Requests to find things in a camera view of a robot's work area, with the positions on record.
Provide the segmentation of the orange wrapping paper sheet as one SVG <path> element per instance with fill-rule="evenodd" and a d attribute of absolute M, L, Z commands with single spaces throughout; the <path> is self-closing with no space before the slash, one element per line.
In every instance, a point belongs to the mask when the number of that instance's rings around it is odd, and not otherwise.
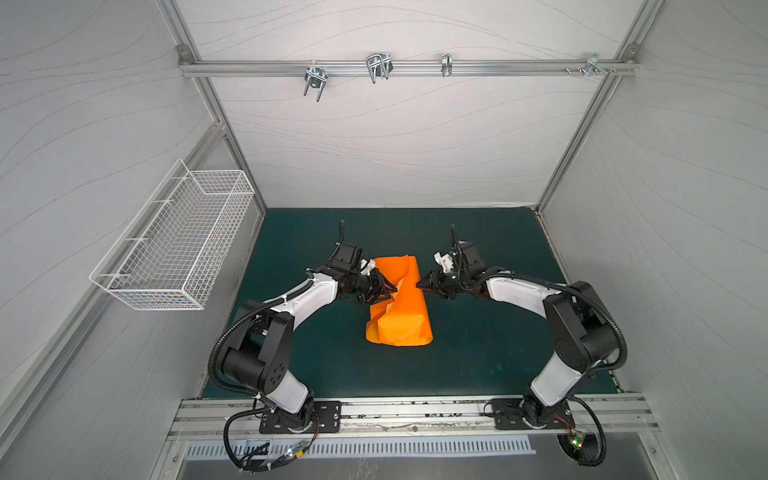
<path fill-rule="evenodd" d="M 419 347 L 432 342 L 424 293 L 417 287 L 421 275 L 414 256 L 379 257 L 376 268 L 397 291 L 390 300 L 370 307 L 366 340 L 394 347 Z"/>

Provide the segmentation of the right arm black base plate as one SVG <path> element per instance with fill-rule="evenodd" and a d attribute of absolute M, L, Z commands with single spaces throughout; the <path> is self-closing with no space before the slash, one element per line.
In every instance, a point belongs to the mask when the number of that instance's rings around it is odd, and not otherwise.
<path fill-rule="evenodd" d="M 494 398 L 487 415 L 496 430 L 568 430 L 575 426 L 566 401 L 545 406 L 536 397 Z"/>

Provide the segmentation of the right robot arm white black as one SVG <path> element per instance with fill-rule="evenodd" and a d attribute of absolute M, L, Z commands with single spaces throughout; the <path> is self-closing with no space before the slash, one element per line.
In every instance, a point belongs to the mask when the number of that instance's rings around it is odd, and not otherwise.
<path fill-rule="evenodd" d="M 474 276 L 438 268 L 417 287 L 445 299 L 471 294 L 507 303 L 546 320 L 554 353 L 515 408 L 535 429 L 545 427 L 587 378 L 616 370 L 627 361 L 623 332 L 587 282 L 557 284 L 501 267 Z"/>

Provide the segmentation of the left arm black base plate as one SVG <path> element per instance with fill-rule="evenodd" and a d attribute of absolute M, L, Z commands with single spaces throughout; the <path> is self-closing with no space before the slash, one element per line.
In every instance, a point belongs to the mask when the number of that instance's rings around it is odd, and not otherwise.
<path fill-rule="evenodd" d="M 297 413 L 277 408 L 261 417 L 261 434 L 338 433 L 341 423 L 339 401 L 317 401 L 309 398 Z"/>

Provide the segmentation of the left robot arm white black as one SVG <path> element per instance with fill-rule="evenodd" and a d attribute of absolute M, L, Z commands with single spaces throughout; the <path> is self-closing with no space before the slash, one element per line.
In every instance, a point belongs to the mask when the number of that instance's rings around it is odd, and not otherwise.
<path fill-rule="evenodd" d="M 207 363 L 209 380 L 222 390 L 260 397 L 267 406 L 304 423 L 312 394 L 289 368 L 297 328 L 346 295 L 375 305 L 396 292 L 397 287 L 376 268 L 341 273 L 310 270 L 307 279 L 288 292 L 243 305 L 240 317 L 214 343 Z"/>

